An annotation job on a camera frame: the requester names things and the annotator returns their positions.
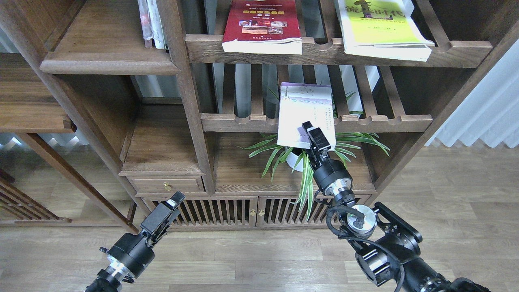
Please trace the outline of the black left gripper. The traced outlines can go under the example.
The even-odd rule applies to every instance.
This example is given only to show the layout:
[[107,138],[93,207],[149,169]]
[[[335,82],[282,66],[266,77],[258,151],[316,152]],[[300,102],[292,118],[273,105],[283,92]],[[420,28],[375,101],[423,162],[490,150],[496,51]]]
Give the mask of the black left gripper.
[[177,191],[169,200],[162,201],[141,223],[144,234],[124,234],[107,254],[124,264],[133,278],[138,278],[153,261],[152,248],[167,233],[171,223],[180,214],[178,206],[184,200],[185,195]]

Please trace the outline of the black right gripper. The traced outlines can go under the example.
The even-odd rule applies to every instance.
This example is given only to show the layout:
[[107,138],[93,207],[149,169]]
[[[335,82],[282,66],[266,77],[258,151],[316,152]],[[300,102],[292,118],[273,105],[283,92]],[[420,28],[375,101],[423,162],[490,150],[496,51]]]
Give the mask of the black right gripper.
[[307,133],[310,164],[313,167],[319,167],[314,171],[313,178],[319,189],[325,196],[336,196],[344,190],[352,189],[352,176],[349,174],[341,161],[330,160],[325,161],[328,157],[328,151],[331,145],[324,133],[319,127],[313,127],[310,121],[302,124],[303,129]]

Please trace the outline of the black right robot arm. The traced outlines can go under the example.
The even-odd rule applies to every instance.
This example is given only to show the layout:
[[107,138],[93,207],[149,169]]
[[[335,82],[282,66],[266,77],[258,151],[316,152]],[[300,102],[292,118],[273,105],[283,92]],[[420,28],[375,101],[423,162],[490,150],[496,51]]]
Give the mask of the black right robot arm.
[[328,155],[331,146],[318,127],[305,122],[307,149],[313,177],[326,196],[334,198],[326,213],[326,224],[340,240],[348,240],[367,279],[381,286],[394,279],[396,291],[487,292],[488,288],[467,278],[448,281],[420,257],[422,236],[415,228],[377,202],[374,208],[357,204],[352,177],[343,163]]

